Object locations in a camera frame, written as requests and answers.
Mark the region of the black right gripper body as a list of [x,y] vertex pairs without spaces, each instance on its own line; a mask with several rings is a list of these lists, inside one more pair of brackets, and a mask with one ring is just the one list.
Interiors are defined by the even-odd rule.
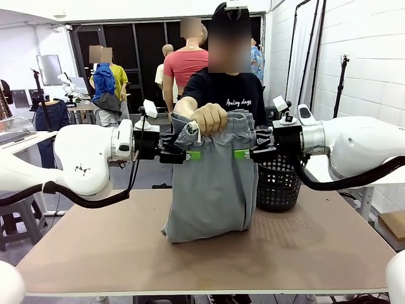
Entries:
[[302,155],[302,126],[300,123],[283,125],[280,122],[273,122],[273,137],[277,153],[281,156]]

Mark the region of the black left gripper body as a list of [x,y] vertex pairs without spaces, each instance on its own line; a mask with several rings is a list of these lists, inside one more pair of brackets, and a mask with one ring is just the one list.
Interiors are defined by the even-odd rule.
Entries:
[[160,140],[160,126],[150,125],[150,128],[142,130],[133,129],[133,152],[137,153],[138,160],[154,160],[158,154]]

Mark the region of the person right hand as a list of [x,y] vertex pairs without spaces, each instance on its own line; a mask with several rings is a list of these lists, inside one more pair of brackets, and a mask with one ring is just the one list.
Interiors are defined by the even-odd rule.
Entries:
[[208,103],[196,109],[190,119],[196,121],[200,131],[208,136],[225,130],[228,115],[220,105]]

